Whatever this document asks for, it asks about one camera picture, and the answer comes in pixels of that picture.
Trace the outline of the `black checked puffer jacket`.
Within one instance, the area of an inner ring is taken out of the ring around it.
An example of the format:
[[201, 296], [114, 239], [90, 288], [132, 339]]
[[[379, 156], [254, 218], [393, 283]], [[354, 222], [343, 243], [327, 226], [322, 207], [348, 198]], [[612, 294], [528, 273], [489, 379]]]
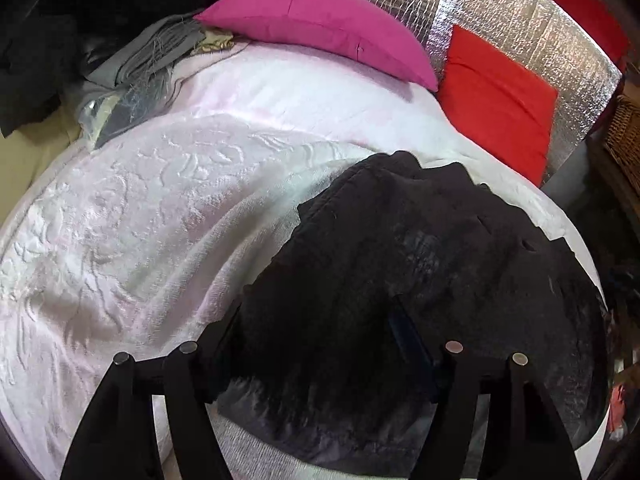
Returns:
[[460, 164], [376, 154], [298, 208], [299, 225], [243, 290], [225, 418], [298, 460], [410, 474], [450, 340], [529, 356], [574, 445], [608, 396], [599, 289], [565, 240]]

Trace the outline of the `black clothes pile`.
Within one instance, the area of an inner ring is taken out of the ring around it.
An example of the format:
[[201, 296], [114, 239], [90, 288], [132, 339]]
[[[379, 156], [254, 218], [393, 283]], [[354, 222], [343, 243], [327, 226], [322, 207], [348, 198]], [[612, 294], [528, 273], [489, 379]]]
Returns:
[[1, 132], [53, 112], [66, 84], [166, 15], [207, 0], [1, 0]]

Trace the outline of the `white embossed bed blanket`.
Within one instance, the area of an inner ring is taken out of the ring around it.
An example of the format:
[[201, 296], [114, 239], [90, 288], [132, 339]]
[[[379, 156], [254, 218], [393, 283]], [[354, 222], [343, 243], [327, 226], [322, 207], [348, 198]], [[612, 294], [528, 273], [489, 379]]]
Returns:
[[448, 122], [430, 92], [347, 58], [210, 54], [167, 113], [76, 143], [1, 231], [1, 419], [40, 479], [61, 472], [112, 357], [195, 338], [290, 236], [297, 206], [373, 153], [461, 162], [596, 267], [564, 212]]

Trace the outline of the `wicker basket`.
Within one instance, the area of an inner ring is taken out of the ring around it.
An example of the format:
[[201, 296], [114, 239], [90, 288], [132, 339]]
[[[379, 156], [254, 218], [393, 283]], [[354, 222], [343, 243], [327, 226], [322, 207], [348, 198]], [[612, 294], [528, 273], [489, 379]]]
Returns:
[[640, 192], [639, 105], [621, 94], [604, 137], [604, 146], [634, 188]]

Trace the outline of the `red pillow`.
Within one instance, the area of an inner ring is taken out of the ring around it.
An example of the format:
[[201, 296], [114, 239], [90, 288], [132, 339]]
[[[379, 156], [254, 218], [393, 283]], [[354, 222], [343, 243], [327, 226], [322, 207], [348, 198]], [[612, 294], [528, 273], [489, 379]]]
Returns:
[[547, 166], [558, 90], [454, 25], [437, 99], [464, 136], [534, 185]]

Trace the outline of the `grey folded garment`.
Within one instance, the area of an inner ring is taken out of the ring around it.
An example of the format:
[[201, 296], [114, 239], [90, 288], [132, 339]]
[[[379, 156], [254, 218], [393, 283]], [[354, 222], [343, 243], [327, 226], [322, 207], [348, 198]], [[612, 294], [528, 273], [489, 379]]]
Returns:
[[171, 15], [150, 25], [66, 91], [68, 104], [92, 150], [159, 115], [191, 77], [179, 62], [229, 54], [232, 32], [207, 27], [192, 14]]

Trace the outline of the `silver foil headboard cover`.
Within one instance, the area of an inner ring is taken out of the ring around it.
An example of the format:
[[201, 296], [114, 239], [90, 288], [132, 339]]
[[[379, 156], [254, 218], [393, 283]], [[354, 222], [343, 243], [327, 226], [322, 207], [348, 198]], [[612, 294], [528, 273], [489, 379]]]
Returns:
[[369, 0], [410, 29], [442, 73], [459, 25], [551, 84], [556, 99], [544, 177], [550, 179], [605, 111], [622, 73], [552, 0]]

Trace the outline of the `pink pillow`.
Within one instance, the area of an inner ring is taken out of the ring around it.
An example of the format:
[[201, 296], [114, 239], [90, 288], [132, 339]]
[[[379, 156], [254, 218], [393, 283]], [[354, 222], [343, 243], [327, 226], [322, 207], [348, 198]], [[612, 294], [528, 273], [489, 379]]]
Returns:
[[257, 41], [341, 55], [431, 92], [438, 88], [416, 36], [368, 0], [219, 0], [195, 19]]

